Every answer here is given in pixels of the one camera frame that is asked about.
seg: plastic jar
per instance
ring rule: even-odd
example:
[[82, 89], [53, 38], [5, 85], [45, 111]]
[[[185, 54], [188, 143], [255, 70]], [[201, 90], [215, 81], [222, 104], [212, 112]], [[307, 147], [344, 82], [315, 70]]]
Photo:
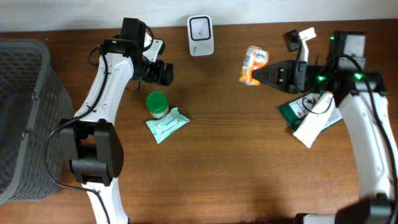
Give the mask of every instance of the plastic jar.
[[163, 118], [169, 112], [166, 96], [161, 92], [152, 92], [147, 96], [147, 107], [155, 119]]

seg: wooden tabletop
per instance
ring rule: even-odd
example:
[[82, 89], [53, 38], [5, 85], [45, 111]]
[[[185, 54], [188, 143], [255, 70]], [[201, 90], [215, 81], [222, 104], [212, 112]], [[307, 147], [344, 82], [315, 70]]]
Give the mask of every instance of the wooden tabletop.
[[[159, 57], [174, 64], [170, 87], [143, 83], [125, 91], [116, 116], [124, 148], [119, 186], [124, 211], [134, 223], [237, 223], [335, 213], [358, 199], [358, 178], [344, 122], [321, 133], [311, 149], [292, 135], [277, 106], [298, 95], [238, 81], [247, 47], [269, 52], [269, 64], [294, 59], [282, 35], [314, 27], [309, 62], [324, 63], [333, 30], [366, 32], [367, 70], [382, 73], [389, 92], [389, 117], [398, 134], [398, 20], [299, 22], [214, 26], [215, 52], [191, 57], [187, 28], [156, 28], [166, 49]], [[73, 100], [83, 103], [97, 68], [88, 53], [119, 29], [0, 34], [34, 38], [51, 52], [52, 68]], [[152, 91], [165, 93], [171, 107], [191, 122], [157, 144], [146, 125]], [[64, 171], [62, 182], [79, 185]], [[94, 223], [86, 193], [60, 189], [39, 202], [0, 206], [2, 223]]]

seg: orange and white packet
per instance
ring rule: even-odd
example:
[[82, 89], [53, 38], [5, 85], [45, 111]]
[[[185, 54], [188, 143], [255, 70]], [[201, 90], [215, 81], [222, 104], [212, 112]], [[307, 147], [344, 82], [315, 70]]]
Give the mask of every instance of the orange and white packet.
[[268, 63], [268, 52], [256, 46], [250, 46], [244, 58], [241, 78], [239, 81], [247, 85], [260, 85], [260, 81], [252, 78], [253, 70], [264, 68]]

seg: gray plastic bin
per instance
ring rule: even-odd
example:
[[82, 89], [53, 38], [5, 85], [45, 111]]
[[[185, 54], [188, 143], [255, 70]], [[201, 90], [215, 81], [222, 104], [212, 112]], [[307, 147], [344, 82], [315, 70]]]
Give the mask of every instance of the gray plastic bin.
[[[62, 118], [71, 118], [72, 100], [50, 66], [50, 52], [32, 39], [0, 39], [0, 204], [40, 200], [57, 191], [43, 163], [43, 144]], [[59, 180], [58, 136], [47, 163]]]

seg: teal pouch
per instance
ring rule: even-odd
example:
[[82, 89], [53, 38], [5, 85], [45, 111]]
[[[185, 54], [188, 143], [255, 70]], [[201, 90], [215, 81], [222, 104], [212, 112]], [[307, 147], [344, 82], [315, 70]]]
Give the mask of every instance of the teal pouch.
[[187, 124], [190, 120], [178, 112], [178, 108], [173, 108], [162, 119], [147, 121], [147, 125], [159, 144], [178, 128]]

